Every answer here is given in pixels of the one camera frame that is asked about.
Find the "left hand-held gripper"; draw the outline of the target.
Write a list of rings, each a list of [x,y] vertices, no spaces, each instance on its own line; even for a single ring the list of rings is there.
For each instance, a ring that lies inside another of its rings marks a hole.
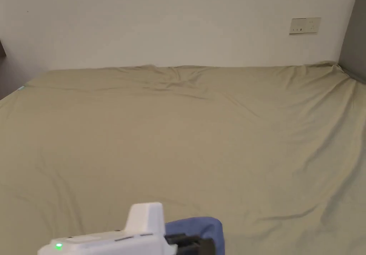
[[[214,255],[212,239],[166,235],[163,205],[131,206],[125,228],[53,239],[39,255]]]

